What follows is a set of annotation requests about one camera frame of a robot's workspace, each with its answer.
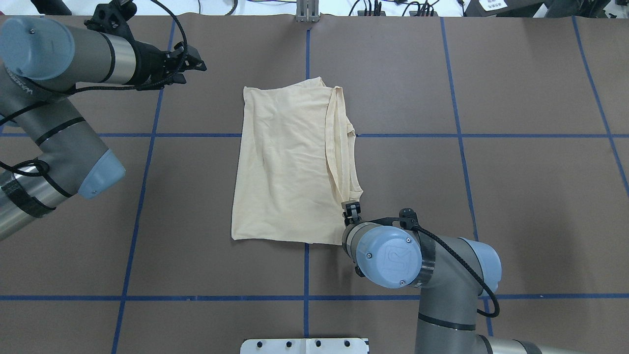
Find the black cable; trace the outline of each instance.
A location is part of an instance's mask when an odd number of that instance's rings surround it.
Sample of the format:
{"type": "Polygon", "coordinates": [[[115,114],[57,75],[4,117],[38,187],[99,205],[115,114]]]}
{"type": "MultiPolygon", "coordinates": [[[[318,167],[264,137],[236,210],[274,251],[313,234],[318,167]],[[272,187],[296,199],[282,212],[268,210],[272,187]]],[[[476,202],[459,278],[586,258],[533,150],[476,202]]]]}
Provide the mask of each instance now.
{"type": "Polygon", "coordinates": [[[411,1],[410,3],[406,4],[406,7],[404,8],[404,12],[402,12],[402,16],[406,15],[406,10],[408,10],[408,8],[412,5],[415,4],[417,5],[417,12],[420,12],[420,6],[421,4],[419,3],[419,1],[411,1]]]}
{"type": "Polygon", "coordinates": [[[229,16],[229,15],[233,14],[234,11],[236,11],[237,7],[238,7],[238,0],[234,0],[234,6],[231,7],[230,12],[226,13],[225,16],[229,16]]]}
{"type": "Polygon", "coordinates": [[[465,17],[465,1],[457,0],[457,3],[459,3],[459,5],[461,5],[461,12],[463,12],[463,17],[465,17]]]}
{"type": "Polygon", "coordinates": [[[463,266],[463,268],[465,268],[465,270],[467,270],[468,273],[470,273],[472,277],[474,277],[474,279],[478,282],[478,284],[482,286],[483,290],[487,292],[487,294],[491,298],[491,301],[494,303],[494,312],[488,314],[485,311],[480,310],[480,309],[476,309],[476,312],[478,312],[479,314],[485,317],[490,317],[490,318],[497,317],[500,314],[500,305],[498,304],[498,299],[496,298],[496,295],[494,294],[494,292],[491,291],[491,289],[487,286],[487,284],[485,284],[482,278],[472,269],[472,267],[469,264],[467,264],[467,262],[463,258],[461,258],[461,256],[459,256],[459,254],[457,254],[450,246],[448,246],[447,243],[445,243],[437,235],[424,229],[421,226],[418,226],[417,231],[430,237],[431,239],[435,240],[436,243],[441,245],[441,247],[443,247],[448,253],[450,253],[454,257],[454,259],[456,259],[463,266]]]}
{"type": "Polygon", "coordinates": [[[428,0],[426,0],[426,2],[421,5],[421,9],[415,14],[415,16],[424,16],[425,13],[428,13],[429,6],[430,4],[428,4],[428,0]]]}
{"type": "Polygon", "coordinates": [[[360,0],[356,0],[356,2],[354,3],[354,5],[352,6],[352,9],[350,10],[350,13],[347,16],[351,16],[353,13],[354,8],[356,7],[356,5],[358,5],[358,3],[360,2],[360,0]]]}
{"type": "MultiPolygon", "coordinates": [[[[5,118],[2,118],[0,120],[0,127],[2,127],[3,125],[7,124],[8,122],[10,122],[13,118],[17,117],[18,115],[22,114],[22,113],[26,113],[30,110],[34,110],[35,108],[47,105],[48,102],[37,102],[33,105],[30,105],[26,108],[23,108],[17,112],[15,112],[14,114],[8,115],[5,118]]],[[[15,166],[10,166],[5,164],[4,162],[0,161],[0,168],[3,168],[11,173],[14,174],[20,174],[22,176],[27,176],[27,177],[42,177],[42,176],[46,176],[48,174],[48,172],[50,171],[50,166],[41,160],[27,160],[24,161],[22,163],[19,163],[15,166]],[[20,170],[19,168],[24,168],[24,167],[28,167],[28,166],[34,166],[37,169],[37,172],[24,172],[22,170],[20,170]]]]}
{"type": "MultiPolygon", "coordinates": [[[[94,90],[128,91],[131,89],[138,89],[138,90],[150,89],[154,87],[159,87],[167,83],[170,79],[172,79],[173,76],[179,73],[179,70],[184,66],[186,62],[186,57],[188,56],[188,39],[186,37],[184,28],[179,22],[179,19],[177,18],[177,16],[174,13],[172,13],[172,11],[169,8],[167,8],[166,6],[164,6],[162,3],[160,3],[157,0],[150,0],[150,1],[155,3],[157,6],[161,7],[164,11],[166,11],[170,15],[170,17],[172,17],[173,21],[175,21],[175,24],[177,25],[177,27],[179,28],[179,31],[181,32],[181,38],[184,42],[184,52],[181,53],[181,58],[179,59],[179,62],[177,63],[177,67],[168,76],[154,83],[147,83],[147,84],[136,85],[136,86],[88,86],[88,87],[80,88],[80,89],[71,89],[68,92],[65,92],[65,94],[75,94],[75,93],[80,93],[80,92],[85,92],[85,91],[94,91],[94,90]]],[[[234,5],[236,6],[237,4],[238,4],[238,0],[234,0],[234,5]]]]}
{"type": "Polygon", "coordinates": [[[42,177],[47,175],[50,171],[50,166],[42,160],[27,160],[15,166],[10,166],[0,161],[0,168],[3,168],[11,173],[20,174],[26,177],[42,177]],[[28,166],[34,166],[37,169],[37,172],[24,172],[20,170],[20,168],[28,166]]]}

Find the black tape band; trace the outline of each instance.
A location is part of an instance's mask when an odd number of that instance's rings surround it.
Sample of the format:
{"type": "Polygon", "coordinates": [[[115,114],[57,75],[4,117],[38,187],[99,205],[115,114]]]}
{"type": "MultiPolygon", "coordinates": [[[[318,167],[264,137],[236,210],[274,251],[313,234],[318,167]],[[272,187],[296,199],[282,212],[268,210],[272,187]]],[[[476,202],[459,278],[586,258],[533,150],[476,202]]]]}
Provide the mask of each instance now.
{"type": "Polygon", "coordinates": [[[28,195],[22,185],[17,180],[13,179],[13,174],[8,173],[8,175],[11,176],[11,180],[7,181],[7,183],[3,183],[2,191],[6,194],[7,198],[23,212],[39,219],[55,210],[55,208],[49,208],[37,200],[37,198],[28,195]]]}
{"type": "Polygon", "coordinates": [[[109,80],[111,75],[114,73],[114,68],[116,67],[116,51],[114,50],[114,46],[111,44],[111,40],[109,40],[109,38],[105,34],[101,33],[101,35],[107,41],[107,45],[109,45],[109,52],[111,52],[111,64],[109,65],[109,72],[102,81],[99,81],[99,83],[104,83],[105,81],[109,80]]]}
{"type": "Polygon", "coordinates": [[[441,319],[436,319],[436,318],[421,314],[421,312],[419,313],[418,318],[430,324],[436,324],[437,326],[440,326],[440,327],[452,328],[459,331],[475,331],[476,330],[475,324],[461,324],[461,323],[455,323],[455,322],[450,322],[450,321],[443,321],[441,319]]]}
{"type": "Polygon", "coordinates": [[[435,240],[420,232],[415,232],[415,236],[420,240],[421,269],[411,286],[418,288],[428,283],[432,278],[435,271],[437,251],[435,249],[435,240]]]}
{"type": "Polygon", "coordinates": [[[494,354],[494,350],[491,349],[491,344],[489,344],[489,340],[487,339],[487,337],[483,336],[482,334],[479,334],[478,336],[481,337],[483,343],[485,343],[485,348],[487,348],[487,354],[494,354]]]}
{"type": "Polygon", "coordinates": [[[70,119],[69,121],[67,121],[65,123],[61,123],[61,124],[57,125],[56,127],[54,127],[53,129],[50,129],[49,131],[45,132],[41,137],[37,138],[35,143],[37,144],[37,146],[40,146],[43,142],[45,142],[46,140],[48,140],[51,137],[53,137],[53,135],[61,132],[63,129],[66,129],[68,127],[71,127],[71,126],[73,126],[73,125],[75,125],[77,123],[81,123],[81,122],[85,122],[85,119],[83,117],[70,119]]]}
{"type": "Polygon", "coordinates": [[[542,350],[539,349],[537,345],[529,341],[519,341],[519,340],[515,340],[515,341],[524,347],[524,350],[526,350],[526,354],[542,354],[542,350]]]}

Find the white wall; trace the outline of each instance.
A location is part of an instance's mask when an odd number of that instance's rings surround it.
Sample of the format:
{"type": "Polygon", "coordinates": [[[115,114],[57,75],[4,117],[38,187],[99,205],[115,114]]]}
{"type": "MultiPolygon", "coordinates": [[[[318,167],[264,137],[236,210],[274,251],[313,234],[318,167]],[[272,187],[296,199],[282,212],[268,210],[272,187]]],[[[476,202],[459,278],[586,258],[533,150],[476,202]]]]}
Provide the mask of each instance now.
{"type": "MultiPolygon", "coordinates": [[[[107,0],[64,0],[64,2],[74,14],[92,15],[96,4],[106,3],[107,0]]],[[[165,14],[162,9],[151,3],[150,0],[135,0],[134,2],[138,5],[138,14],[165,14]]],[[[161,2],[175,14],[196,13],[199,11],[197,0],[161,0],[161,2]]],[[[347,16],[353,3],[354,0],[320,0],[319,8],[322,13],[347,16]]],[[[232,4],[233,0],[201,0],[203,14],[225,14],[231,9],[232,4]]],[[[387,16],[400,16],[405,7],[406,5],[398,6],[391,0],[382,4],[382,10],[386,12],[387,16]]],[[[358,9],[364,9],[362,0],[356,6],[354,14],[358,9]]],[[[416,6],[413,5],[409,9],[415,10],[416,6]]],[[[628,6],[617,6],[614,4],[614,0],[611,0],[605,10],[621,18],[627,18],[629,14],[628,6]]],[[[0,0],[0,11],[5,14],[38,14],[29,0],[0,0]]],[[[462,15],[460,5],[456,0],[439,0],[435,5],[435,11],[439,16],[462,15]]],[[[235,14],[294,14],[295,12],[295,4],[253,3],[247,0],[239,0],[235,14]]]]}

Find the silver metal band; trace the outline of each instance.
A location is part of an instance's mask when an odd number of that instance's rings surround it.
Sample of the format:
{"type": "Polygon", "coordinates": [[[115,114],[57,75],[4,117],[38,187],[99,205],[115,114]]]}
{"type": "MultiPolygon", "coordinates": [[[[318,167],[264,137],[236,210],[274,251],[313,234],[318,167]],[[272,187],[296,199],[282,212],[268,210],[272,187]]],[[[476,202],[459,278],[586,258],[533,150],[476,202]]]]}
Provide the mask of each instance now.
{"type": "Polygon", "coordinates": [[[135,74],[135,51],[126,39],[114,35],[107,36],[113,47],[116,63],[114,65],[114,71],[107,81],[108,84],[125,84],[135,74]]]}

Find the blue end cap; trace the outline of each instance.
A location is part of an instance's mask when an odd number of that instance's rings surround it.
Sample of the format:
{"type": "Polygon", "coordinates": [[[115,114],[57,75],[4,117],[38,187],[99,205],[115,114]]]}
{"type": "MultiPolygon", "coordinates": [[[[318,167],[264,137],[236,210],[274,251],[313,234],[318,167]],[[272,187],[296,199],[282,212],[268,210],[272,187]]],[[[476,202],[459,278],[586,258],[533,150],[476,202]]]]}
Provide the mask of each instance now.
{"type": "Polygon", "coordinates": [[[386,288],[401,288],[415,280],[421,270],[421,249],[414,237],[393,226],[367,231],[356,248],[358,267],[372,282],[386,288]]]}
{"type": "Polygon", "coordinates": [[[50,18],[15,16],[2,26],[0,57],[19,76],[53,79],[68,69],[74,50],[70,30],[50,18]]]}
{"type": "Polygon", "coordinates": [[[115,185],[125,176],[126,170],[111,150],[107,150],[87,174],[79,188],[79,194],[92,199],[115,185]]]}
{"type": "MultiPolygon", "coordinates": [[[[496,250],[488,244],[471,241],[463,237],[459,238],[470,245],[476,254],[476,258],[478,258],[478,263],[481,264],[483,281],[491,291],[496,292],[498,290],[498,282],[503,277],[503,266],[500,263],[500,257],[498,257],[496,250]]],[[[489,296],[485,290],[483,290],[481,295],[489,296]]]]}

